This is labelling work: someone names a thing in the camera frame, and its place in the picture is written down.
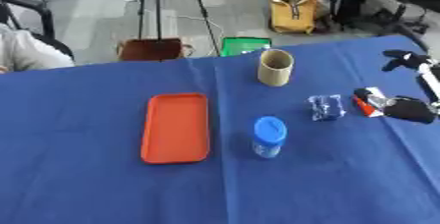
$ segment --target small plastic bag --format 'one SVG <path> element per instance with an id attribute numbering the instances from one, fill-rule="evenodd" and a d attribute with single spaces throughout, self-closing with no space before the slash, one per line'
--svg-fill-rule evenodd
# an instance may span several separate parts
<path id="1" fill-rule="evenodd" d="M 313 111 L 313 121 L 332 121 L 347 113 L 341 102 L 341 95 L 313 95 L 308 98 Z"/>

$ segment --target green box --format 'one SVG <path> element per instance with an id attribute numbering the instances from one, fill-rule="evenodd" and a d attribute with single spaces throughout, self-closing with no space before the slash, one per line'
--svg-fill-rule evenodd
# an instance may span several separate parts
<path id="1" fill-rule="evenodd" d="M 225 37 L 223 38 L 222 57 L 241 55 L 261 48 L 272 46 L 270 38 Z"/>

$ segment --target blue cap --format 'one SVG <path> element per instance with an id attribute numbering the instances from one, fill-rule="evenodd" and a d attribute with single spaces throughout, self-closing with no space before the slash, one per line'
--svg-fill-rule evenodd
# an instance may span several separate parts
<path id="1" fill-rule="evenodd" d="M 276 117 L 259 118 L 253 126 L 256 141 L 262 145 L 282 145 L 287 135 L 283 121 Z"/>

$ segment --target red object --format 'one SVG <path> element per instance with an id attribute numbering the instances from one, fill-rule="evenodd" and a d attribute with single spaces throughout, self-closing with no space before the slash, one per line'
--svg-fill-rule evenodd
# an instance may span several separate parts
<path id="1" fill-rule="evenodd" d="M 353 96 L 353 99 L 357 103 L 357 106 L 363 111 L 363 114 L 365 114 L 365 116 L 369 117 L 376 111 L 376 109 L 373 106 L 362 101 L 362 99 L 358 98 L 356 95 Z"/>
<path id="2" fill-rule="evenodd" d="M 148 102 L 141 158 L 151 164 L 196 162 L 209 152 L 207 98 L 161 94 Z"/>

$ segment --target yellow handbag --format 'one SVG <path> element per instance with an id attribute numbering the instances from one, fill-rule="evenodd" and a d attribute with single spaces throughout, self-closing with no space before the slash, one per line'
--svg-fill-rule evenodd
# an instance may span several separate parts
<path id="1" fill-rule="evenodd" d="M 302 0 L 295 6 L 274 0 L 271 3 L 272 28 L 277 32 L 306 32 L 314 29 L 317 0 Z"/>

